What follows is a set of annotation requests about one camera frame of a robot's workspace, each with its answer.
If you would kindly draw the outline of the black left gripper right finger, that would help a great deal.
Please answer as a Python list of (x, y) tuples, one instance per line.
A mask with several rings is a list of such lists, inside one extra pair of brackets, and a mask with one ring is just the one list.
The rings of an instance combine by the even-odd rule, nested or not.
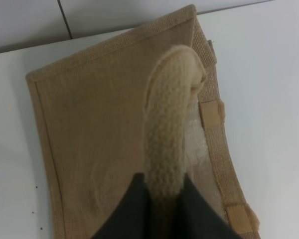
[(205, 201), (188, 176), (178, 198), (178, 238), (240, 238)]

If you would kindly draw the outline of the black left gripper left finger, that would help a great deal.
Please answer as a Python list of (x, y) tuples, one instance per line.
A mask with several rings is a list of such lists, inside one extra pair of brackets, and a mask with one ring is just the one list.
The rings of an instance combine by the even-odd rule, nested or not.
[(150, 197), (142, 173), (133, 176), (118, 206), (92, 238), (150, 238)]

